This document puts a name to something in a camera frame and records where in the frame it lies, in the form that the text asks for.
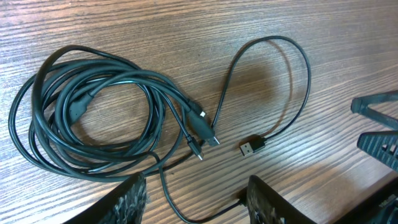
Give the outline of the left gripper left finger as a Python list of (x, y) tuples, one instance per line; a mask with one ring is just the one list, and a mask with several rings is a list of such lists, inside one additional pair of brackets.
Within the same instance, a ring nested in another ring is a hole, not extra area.
[(66, 224), (140, 223), (146, 203), (146, 178), (135, 173)]

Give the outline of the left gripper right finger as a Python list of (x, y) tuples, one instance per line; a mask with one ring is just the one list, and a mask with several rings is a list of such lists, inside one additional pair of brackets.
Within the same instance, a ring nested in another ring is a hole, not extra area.
[(315, 224), (256, 175), (246, 192), (250, 224)]

